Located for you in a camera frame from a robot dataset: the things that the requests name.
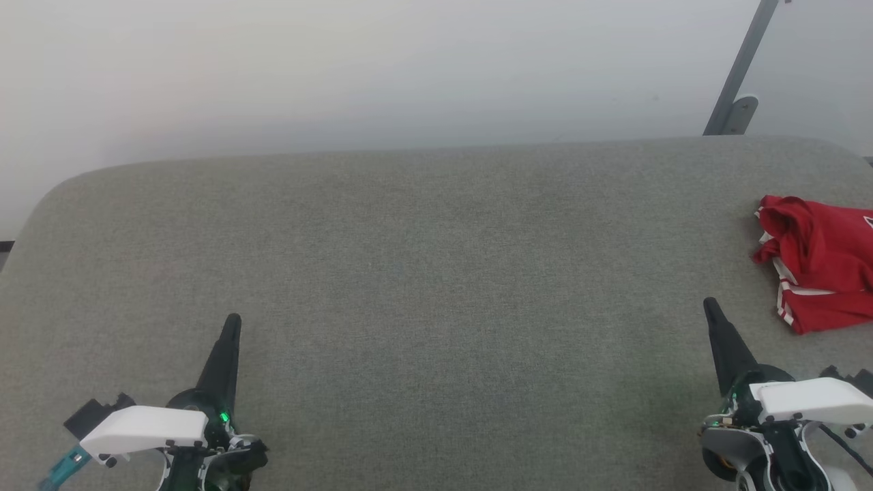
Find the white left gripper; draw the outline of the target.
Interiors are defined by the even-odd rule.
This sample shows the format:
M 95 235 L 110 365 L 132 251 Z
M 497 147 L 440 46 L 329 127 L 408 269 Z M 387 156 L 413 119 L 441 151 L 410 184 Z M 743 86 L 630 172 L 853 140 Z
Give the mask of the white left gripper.
M 114 404 L 90 399 L 79 408 L 79 447 L 102 466 L 140 451 L 227 446 L 237 394 L 242 317 L 226 317 L 196 384 L 167 407 L 135 404 L 119 394 Z

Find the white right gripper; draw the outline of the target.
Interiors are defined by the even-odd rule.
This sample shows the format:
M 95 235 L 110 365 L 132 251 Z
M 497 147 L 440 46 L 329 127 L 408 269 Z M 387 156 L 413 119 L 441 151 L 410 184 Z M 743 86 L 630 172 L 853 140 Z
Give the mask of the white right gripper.
M 835 367 L 804 381 L 768 381 L 733 386 L 760 364 L 714 297 L 705 298 L 712 361 L 718 391 L 726 397 L 722 420 L 731 426 L 761 426 L 783 421 L 869 426 L 872 421 L 869 370 L 841 376 Z

